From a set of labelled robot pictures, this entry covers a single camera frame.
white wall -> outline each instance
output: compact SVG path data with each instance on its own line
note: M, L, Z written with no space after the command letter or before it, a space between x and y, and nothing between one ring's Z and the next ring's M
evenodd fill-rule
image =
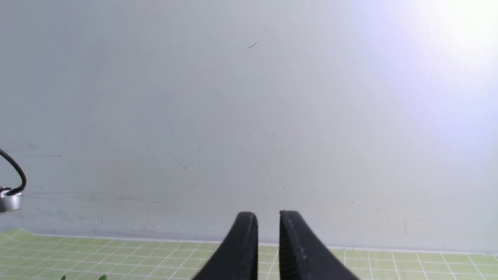
M498 251L498 6L451 2L3 1L0 229L220 240L251 210L276 241L295 209L330 245Z

